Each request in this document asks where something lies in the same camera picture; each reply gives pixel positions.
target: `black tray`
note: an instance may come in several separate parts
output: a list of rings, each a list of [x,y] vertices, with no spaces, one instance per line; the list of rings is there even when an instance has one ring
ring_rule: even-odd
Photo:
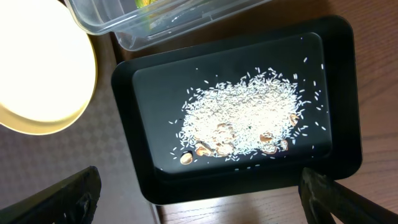
[[[183,151],[175,133],[182,126],[186,89],[205,89],[227,80],[236,83],[246,72],[255,75],[254,67],[272,67],[290,80],[298,73],[297,89],[306,89],[303,99],[323,106],[321,111],[314,105],[304,107],[307,114],[300,122],[310,126],[305,130],[308,137],[298,137],[295,145],[289,140],[289,150],[274,159],[259,152],[252,159],[225,162],[193,153],[198,161],[181,165]],[[353,175],[362,162],[353,31],[337,16],[123,62],[113,73],[112,87],[142,194],[152,203],[297,185],[304,167],[342,179]],[[313,98],[315,90],[322,91],[318,101]],[[177,124],[168,123],[175,119]],[[178,159],[173,160],[170,152]]]

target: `table surface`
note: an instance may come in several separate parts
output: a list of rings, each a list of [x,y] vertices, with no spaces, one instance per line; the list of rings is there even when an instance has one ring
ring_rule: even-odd
[[[71,127],[26,136],[0,127],[0,208],[26,198],[89,165],[102,179],[94,223],[155,223],[137,186],[110,88],[117,61],[235,35],[262,32],[329,14],[353,26],[363,137],[363,164],[339,183],[398,213],[398,1],[273,0],[140,52],[92,37],[98,59],[95,95]],[[162,223],[306,223],[296,187],[158,208]]]
[[[166,43],[117,50],[129,60],[234,35],[261,32],[330,14],[352,25],[356,51],[363,164],[339,183],[398,213],[398,1],[274,0]],[[167,224],[306,223],[297,187],[168,205]]]

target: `pile of rice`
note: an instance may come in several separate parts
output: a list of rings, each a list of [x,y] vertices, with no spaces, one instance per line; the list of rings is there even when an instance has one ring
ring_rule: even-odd
[[[247,155],[258,149],[265,153],[271,153],[275,147],[286,150],[282,141],[290,137],[294,128],[290,116],[297,114],[301,105],[295,94],[297,83],[279,80],[275,71],[270,73],[270,78],[265,75],[250,78],[248,74],[235,85],[217,83],[208,90],[196,89],[193,95],[196,100],[183,105],[186,115],[178,135],[181,143],[195,147],[202,142],[215,149],[214,137],[222,124],[232,127],[234,135],[230,143],[235,149],[229,157]],[[260,135],[272,140],[265,144],[260,141]]]

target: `black plastic object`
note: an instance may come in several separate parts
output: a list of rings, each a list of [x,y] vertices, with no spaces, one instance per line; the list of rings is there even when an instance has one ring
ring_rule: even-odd
[[[323,114],[317,114],[315,106],[308,108],[307,138],[289,143],[289,150],[275,154],[275,159],[259,152],[253,159],[225,162],[194,153],[197,162],[179,164],[183,151],[194,152],[180,151],[175,137],[184,116],[181,106],[189,98],[186,90],[204,89],[204,80],[208,87],[226,80],[236,83],[246,72],[254,75],[254,67],[272,67],[289,80],[298,73],[298,90],[306,89],[303,98],[323,105]],[[298,185],[304,167],[342,179],[362,162],[353,31],[337,16],[123,62],[114,71],[112,86],[141,191],[152,203]],[[319,90],[322,97],[315,101],[312,93]],[[177,124],[169,124],[176,119]],[[326,131],[316,128],[315,121]]]
[[[100,174],[89,167],[0,210],[0,224],[90,224],[100,192]]]
[[[398,215],[336,183],[304,168],[298,188],[308,224],[335,224],[334,214],[345,224],[398,223]]]

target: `clear plastic container lid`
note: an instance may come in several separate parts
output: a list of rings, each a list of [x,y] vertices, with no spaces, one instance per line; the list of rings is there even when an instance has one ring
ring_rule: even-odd
[[[158,0],[137,8],[135,0],[66,0],[89,34],[115,32],[126,50],[140,50],[270,0]]]

